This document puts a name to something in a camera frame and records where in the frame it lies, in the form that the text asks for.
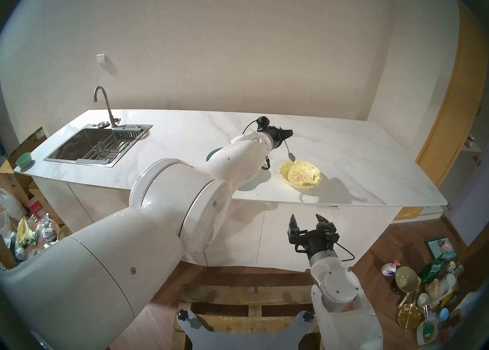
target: wooden pallet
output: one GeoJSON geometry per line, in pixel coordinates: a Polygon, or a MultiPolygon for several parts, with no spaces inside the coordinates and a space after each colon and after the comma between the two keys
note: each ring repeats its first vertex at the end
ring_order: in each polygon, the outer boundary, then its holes
{"type": "MultiPolygon", "coordinates": [[[[177,312],[181,309],[191,309],[211,331],[279,332],[300,311],[313,310],[311,286],[228,287],[187,284],[180,294],[177,312]]],[[[173,330],[172,349],[191,349],[191,342],[178,324],[176,315],[173,330]]],[[[309,333],[315,333],[314,338],[309,338],[305,341],[307,344],[299,348],[321,348],[315,318],[309,333]]]]}

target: screw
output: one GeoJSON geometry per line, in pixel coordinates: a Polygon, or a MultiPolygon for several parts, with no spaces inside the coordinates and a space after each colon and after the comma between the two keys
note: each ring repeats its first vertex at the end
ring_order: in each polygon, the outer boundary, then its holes
{"type": "Polygon", "coordinates": [[[188,312],[186,310],[183,310],[181,309],[180,311],[178,311],[178,313],[176,314],[176,317],[179,319],[179,320],[182,320],[182,321],[185,321],[188,319],[188,312]]]}
{"type": "Polygon", "coordinates": [[[314,319],[314,315],[309,311],[305,311],[302,318],[305,322],[311,322],[314,319]]]}

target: green bag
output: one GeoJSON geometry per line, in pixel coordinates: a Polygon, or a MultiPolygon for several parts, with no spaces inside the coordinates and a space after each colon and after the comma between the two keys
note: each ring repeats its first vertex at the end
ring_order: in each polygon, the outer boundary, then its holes
{"type": "Polygon", "coordinates": [[[421,272],[418,274],[419,278],[421,279],[421,283],[432,282],[439,271],[445,266],[446,259],[443,255],[444,253],[442,253],[433,262],[428,263],[423,270],[421,270],[421,272]]]}

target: cable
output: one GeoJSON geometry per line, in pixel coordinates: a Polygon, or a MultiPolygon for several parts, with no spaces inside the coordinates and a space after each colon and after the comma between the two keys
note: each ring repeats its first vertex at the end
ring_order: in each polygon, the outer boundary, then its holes
{"type": "Polygon", "coordinates": [[[350,255],[353,257],[353,258],[351,258],[351,259],[342,259],[342,260],[341,260],[342,262],[346,262],[346,261],[353,261],[353,259],[355,259],[355,256],[354,256],[352,253],[350,253],[350,251],[349,251],[349,250],[345,249],[345,248],[344,248],[343,246],[341,246],[341,245],[340,245],[338,242],[337,242],[336,244],[337,244],[339,247],[341,247],[343,250],[347,251],[347,252],[348,252],[348,254],[350,254],[350,255]]]}
{"type": "Polygon", "coordinates": [[[265,160],[266,160],[266,165],[267,165],[268,167],[266,167],[266,168],[265,168],[265,167],[263,167],[263,166],[262,166],[262,169],[269,169],[269,168],[270,168],[270,159],[269,159],[269,158],[266,156],[266,157],[265,157],[265,160]]]}
{"type": "Polygon", "coordinates": [[[249,126],[250,126],[251,124],[253,124],[254,122],[256,122],[256,120],[255,120],[255,121],[251,121],[251,122],[248,124],[248,126],[247,126],[247,127],[245,127],[245,129],[243,130],[243,134],[245,133],[246,129],[248,129],[248,128],[249,128],[249,126]]]}

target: yellow bowl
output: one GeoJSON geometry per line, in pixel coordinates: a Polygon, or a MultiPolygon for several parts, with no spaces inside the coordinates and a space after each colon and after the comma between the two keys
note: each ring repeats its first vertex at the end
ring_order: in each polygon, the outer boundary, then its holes
{"type": "Polygon", "coordinates": [[[314,188],[321,182],[321,172],[318,168],[305,161],[286,161],[280,166],[280,175],[296,188],[314,188]]]}

